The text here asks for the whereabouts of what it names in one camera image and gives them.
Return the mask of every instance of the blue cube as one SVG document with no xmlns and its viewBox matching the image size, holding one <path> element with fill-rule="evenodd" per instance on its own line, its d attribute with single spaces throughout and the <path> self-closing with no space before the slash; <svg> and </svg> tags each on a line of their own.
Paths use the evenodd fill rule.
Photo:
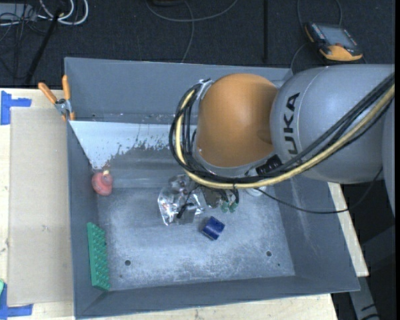
<svg viewBox="0 0 400 320">
<path fill-rule="evenodd" d="M 225 224 L 218 221 L 214 217 L 210 217 L 204 228 L 201 230 L 208 238 L 212 240 L 218 239 L 222 230 L 224 230 Z"/>
</svg>

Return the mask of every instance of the black floor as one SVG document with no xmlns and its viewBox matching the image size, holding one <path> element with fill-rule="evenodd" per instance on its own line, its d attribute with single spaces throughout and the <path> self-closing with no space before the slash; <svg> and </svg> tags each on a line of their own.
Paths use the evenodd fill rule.
<svg viewBox="0 0 400 320">
<path fill-rule="evenodd" d="M 43 1 L 51 11 L 58 7 L 59 0 Z M 342 24 L 362 46 L 367 62 L 394 63 L 395 0 L 337 1 L 341 6 Z M 38 0 L 0 2 L 27 2 L 40 10 Z M 340 18 L 335 0 L 268 0 L 264 42 L 264 0 L 188 0 L 166 7 L 152 5 L 148 0 L 88 2 L 86 22 L 79 26 L 58 24 L 29 82 L 26 82 L 28 70 L 51 22 L 39 19 L 0 26 L 0 87 L 35 87 L 39 81 L 44 81 L 51 88 L 61 88 L 63 58 L 67 56 L 289 67 L 295 52 L 307 42 L 299 18 L 332 24 L 338 23 Z M 297 14 L 298 3 L 300 15 Z M 81 17 L 83 4 L 80 0 L 76 0 L 75 8 Z M 168 20 L 215 14 L 220 16 L 195 23 Z M 306 46 L 294 59 L 292 69 L 299 72 L 321 65 L 323 62 L 312 47 Z M 344 186 L 347 202 L 355 203 L 367 186 Z M 350 214 L 362 244 L 394 225 L 382 183 L 377 183 Z M 390 253 L 389 258 L 374 265 L 368 282 L 381 319 L 395 319 L 394 256 Z M 355 319 L 347 296 L 334 295 L 339 318 Z"/>
</svg>

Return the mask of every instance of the black cable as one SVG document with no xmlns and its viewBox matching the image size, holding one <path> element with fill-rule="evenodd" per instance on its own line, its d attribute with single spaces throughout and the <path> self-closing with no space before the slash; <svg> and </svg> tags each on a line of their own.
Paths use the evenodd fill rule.
<svg viewBox="0 0 400 320">
<path fill-rule="evenodd" d="M 308 44 L 309 44 L 309 43 L 304 43 L 304 44 L 302 44 L 300 47 L 298 47 L 298 50 L 296 50 L 295 54 L 294 54 L 293 57 L 292 57 L 291 64 L 290 64 L 290 66 L 289 66 L 290 70 L 292 70 L 292 68 L 293 68 L 293 63 L 295 62 L 295 58 L 296 58 L 296 56 L 298 55 L 298 53 L 299 53 L 306 45 L 308 45 Z"/>
<path fill-rule="evenodd" d="M 341 26 L 341 25 L 342 25 L 342 18 L 343 18 L 342 6 L 341 6 L 341 4 L 340 4 L 340 2 L 339 2 L 338 0 L 335 0 L 335 2 L 336 2 L 336 4 L 338 5 L 338 8 L 339 8 L 339 24 L 338 24 L 338 25 Z M 302 28 L 302 32 L 304 32 L 304 26 L 303 26 L 303 23 L 302 23 L 302 20 L 301 20 L 300 4 L 301 4 L 301 0 L 297 0 L 297 16 L 298 16 L 298 22 L 299 22 L 299 24 L 300 24 L 300 26 L 301 26 L 301 28 Z M 291 64 L 290 64 L 290 69 L 291 69 L 291 70 L 292 70 L 292 67 L 293 67 L 293 63 L 294 63 L 294 61 L 295 61 L 295 57 L 296 57 L 297 54 L 300 52 L 300 50 L 302 50 L 302 48 L 304 48 L 304 46 L 305 46 L 306 44 L 308 44 L 308 43 L 302 44 L 302 45 L 298 48 L 298 50 L 296 50 L 295 54 L 293 55 L 292 60 L 291 60 Z"/>
<path fill-rule="evenodd" d="M 188 51 L 189 51 L 189 49 L 191 47 L 191 43 L 193 42 L 193 38 L 194 38 L 194 23 L 195 23 L 194 14 L 193 14 L 193 11 L 191 10 L 191 7 L 189 6 L 188 2 L 186 2 L 186 1 L 184 1 L 184 2 L 185 2 L 185 5 L 188 8 L 188 11 L 189 11 L 189 14 L 191 16 L 192 22 L 191 22 L 191 36 L 189 38 L 188 46 L 187 46 L 187 49 L 185 50 L 184 56 L 182 57 L 181 63 L 183 63 L 184 60 L 187 58 Z"/>
<path fill-rule="evenodd" d="M 366 189 L 366 191 L 364 192 L 364 194 L 360 197 L 360 199 L 359 199 L 358 201 L 356 201 L 355 204 L 349 206 L 350 209 L 354 209 L 355 207 L 359 206 L 363 200 L 365 200 L 365 198 L 367 197 L 367 195 L 369 194 L 369 192 L 372 190 L 373 186 L 374 186 L 375 183 L 377 182 L 378 177 L 379 177 L 380 174 L 382 173 L 382 170 L 383 170 L 383 168 L 381 167 L 381 169 L 378 171 L 378 173 L 376 174 L 376 176 L 373 178 L 371 184 L 370 184 L 369 187 Z"/>
<path fill-rule="evenodd" d="M 21 43 L 21 39 L 22 39 L 22 34 L 24 31 L 24 24 L 25 24 L 25 11 L 27 10 L 27 2 L 28 0 L 24 0 L 24 7 L 22 10 L 22 15 L 20 16 L 20 23 L 18 24 L 17 28 L 16 28 L 16 46 L 15 46 L 15 52 L 14 52 L 14 60 L 13 60 L 13 85 L 16 85 L 16 78 L 17 78 L 17 72 L 18 72 L 18 67 L 19 67 L 19 46 Z"/>
<path fill-rule="evenodd" d="M 4 38 L 6 38 L 6 36 L 9 33 L 10 30 L 11 30 L 11 25 L 7 28 L 5 34 L 1 36 L 0 43 L 4 40 Z"/>
<path fill-rule="evenodd" d="M 158 14 L 156 11 L 154 11 L 150 5 L 148 4 L 148 0 L 145 0 L 145 3 L 148 7 L 148 9 L 150 10 L 150 12 L 152 12 L 152 14 L 158 16 L 159 18 L 162 18 L 164 20 L 168 20 L 168 21 L 174 21 L 177 23 L 191 23 L 193 21 L 204 21 L 204 20 L 209 20 L 209 19 L 213 19 L 216 17 L 219 17 L 220 15 L 228 12 L 231 8 L 233 8 L 233 6 L 238 2 L 238 0 L 234 0 L 232 4 L 230 4 L 230 6 L 228 6 L 226 9 L 224 9 L 222 12 L 219 12 L 217 14 L 214 15 L 210 15 L 208 17 L 202 17 L 202 18 L 191 18 L 191 19 L 175 19 L 175 18 L 169 18 L 169 17 L 165 17 L 164 15 Z"/>
<path fill-rule="evenodd" d="M 394 73 L 390 74 L 388 77 L 386 77 L 386 79 L 384 79 L 382 82 L 380 82 L 380 84 L 378 84 L 378 86 L 376 86 L 358 104 L 356 104 L 356 106 L 354 106 L 354 108 L 352 108 L 348 113 L 346 113 L 342 118 L 340 118 L 340 120 L 338 120 L 338 122 L 336 122 L 326 132 L 324 132 L 324 134 L 322 134 L 322 136 L 320 136 L 317 140 L 312 142 L 312 144 L 310 144 L 310 146 L 308 146 L 305 150 L 300 152 L 300 154 L 298 154 L 295 157 L 293 157 L 292 159 L 286 161 L 283 165 L 281 165 L 281 166 L 277 167 L 276 169 L 272 170 L 267 175 L 262 175 L 262 176 L 257 176 L 257 177 L 236 178 L 236 179 L 220 177 L 218 175 L 212 175 L 212 174 L 210 174 L 208 172 L 205 172 L 205 171 L 196 171 L 193 167 L 190 167 L 190 165 L 184 164 L 181 160 L 179 160 L 178 156 L 176 155 L 175 148 L 173 146 L 173 133 L 174 133 L 174 130 L 175 130 L 176 120 L 179 118 L 180 115 L 184 114 L 184 112 L 186 111 L 187 106 L 190 105 L 190 103 L 193 103 L 195 101 L 196 97 L 197 97 L 197 94 L 194 93 L 193 96 L 190 98 L 190 100 L 186 103 L 185 108 L 181 109 L 182 101 L 184 101 L 186 99 L 187 94 L 189 92 L 191 92 L 191 90 L 194 89 L 194 88 L 191 88 L 190 90 L 188 90 L 188 92 L 186 92 L 184 94 L 183 98 L 179 102 L 179 106 L 178 106 L 178 109 L 177 109 L 177 114 L 176 114 L 176 116 L 175 116 L 175 118 L 174 118 L 174 120 L 172 122 L 171 130 L 169 132 L 169 147 L 170 147 L 171 152 L 172 152 L 174 158 L 176 159 L 176 161 L 184 169 L 186 169 L 186 170 L 188 170 L 188 171 L 190 171 L 192 173 L 195 173 L 198 176 L 202 176 L 204 178 L 209 178 L 209 179 L 212 179 L 214 181 L 227 182 L 227 183 L 228 182 L 232 182 L 232 183 L 235 183 L 235 182 L 237 182 L 237 183 L 258 182 L 258 181 L 263 180 L 264 178 L 267 178 L 267 177 L 275 177 L 275 176 L 277 176 L 276 173 L 284 171 L 286 168 L 289 168 L 294 163 L 298 163 L 299 160 L 304 158 L 304 156 L 309 154 L 312 150 L 318 148 L 318 146 L 322 142 L 324 142 L 324 140 L 326 138 L 328 138 L 332 133 L 334 133 L 336 130 L 338 130 L 338 128 L 340 128 L 341 126 L 344 126 L 345 129 L 348 128 L 356 120 L 356 118 L 362 112 L 364 112 L 364 110 L 366 110 L 372 103 L 374 103 L 380 96 L 382 96 L 382 94 L 384 94 L 384 92 L 386 92 L 390 88 L 390 86 L 393 84 L 393 82 L 394 82 Z M 326 148 L 327 148 L 327 146 L 324 146 L 318 153 L 324 151 Z M 186 162 L 189 162 L 189 160 L 187 158 L 191 157 L 191 156 L 187 155 L 183 151 L 183 157 L 184 157 Z"/>
<path fill-rule="evenodd" d="M 42 43 L 40 44 L 40 48 L 37 50 L 37 52 L 34 56 L 34 59 L 31 62 L 30 67 L 28 68 L 27 74 L 25 75 L 25 81 L 24 81 L 25 85 L 29 85 L 31 82 L 31 79 L 34 76 L 34 72 L 40 62 L 41 56 L 43 55 L 43 52 L 49 42 L 49 39 L 53 34 L 54 28 L 57 25 L 58 18 L 60 16 L 61 12 L 64 10 L 65 2 L 66 2 L 66 0 L 59 0 L 58 8 L 55 11 L 55 14 L 53 16 L 53 20 L 49 26 L 49 29 L 47 30 L 47 33 L 44 36 Z"/>
<path fill-rule="evenodd" d="M 342 213 L 342 212 L 348 211 L 348 208 L 345 208 L 344 210 L 333 210 L 333 211 L 314 211 L 314 210 L 303 209 L 303 208 L 298 207 L 298 206 L 296 206 L 294 204 L 290 204 L 290 203 L 288 203 L 286 201 L 282 201 L 282 200 L 280 200 L 280 199 L 268 194 L 267 192 L 262 191 L 259 188 L 256 188 L 256 190 L 261 192 L 262 194 L 266 195 L 267 197 L 271 198 L 272 200 L 277 201 L 280 204 L 283 204 L 285 206 L 291 207 L 292 209 L 295 209 L 295 210 L 298 210 L 298 211 L 302 211 L 302 212 L 306 212 L 306 213 L 314 213 L 316 215 L 330 215 L 330 214 L 334 214 L 334 213 Z"/>
<path fill-rule="evenodd" d="M 188 193 L 188 196 L 187 196 L 187 198 L 186 198 L 184 204 L 181 206 L 181 208 L 180 208 L 178 214 L 176 215 L 176 218 L 180 219 L 180 218 L 182 217 L 182 214 L 183 214 L 183 213 L 185 212 L 185 210 L 187 209 L 187 207 L 188 207 L 188 206 L 194 205 L 193 203 L 188 203 L 188 199 L 189 199 L 190 196 L 193 194 L 194 190 L 195 190 L 196 188 L 198 188 L 198 186 L 199 186 L 198 184 L 195 184 L 195 185 L 194 185 L 194 188 Z"/>
<path fill-rule="evenodd" d="M 302 24 L 302 20 L 301 20 L 300 2 L 301 2 L 301 0 L 297 0 L 296 9 L 297 9 L 297 16 L 298 16 L 299 24 L 300 24 L 301 28 L 303 29 L 303 24 Z M 339 8 L 339 24 L 338 25 L 341 26 L 342 25 L 342 18 L 343 18 L 342 6 L 341 6 L 341 4 L 339 3 L 338 0 L 335 0 L 335 2 L 336 2 L 336 4 L 338 4 L 338 8 Z"/>
</svg>

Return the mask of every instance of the gray bin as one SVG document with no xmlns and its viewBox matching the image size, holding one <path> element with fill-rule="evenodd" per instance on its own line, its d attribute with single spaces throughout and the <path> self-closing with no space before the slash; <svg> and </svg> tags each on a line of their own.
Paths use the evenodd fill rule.
<svg viewBox="0 0 400 320">
<path fill-rule="evenodd" d="M 234 213 L 207 209 L 192 224 L 166 226 L 157 197 L 182 169 L 163 146 L 111 153 L 113 194 L 92 189 L 94 170 L 82 144 L 99 136 L 98 126 L 109 123 L 111 141 L 116 123 L 166 128 L 182 94 L 198 80 L 237 72 L 270 81 L 291 77 L 288 69 L 266 67 L 65 58 L 77 115 L 67 124 L 76 318 L 359 290 L 337 214 L 305 213 L 242 192 Z M 322 181 L 296 176 L 268 192 L 310 210 L 335 209 Z M 210 215 L 225 224 L 216 241 L 199 231 Z M 88 222 L 106 231 L 110 291 L 91 286 Z"/>
</svg>

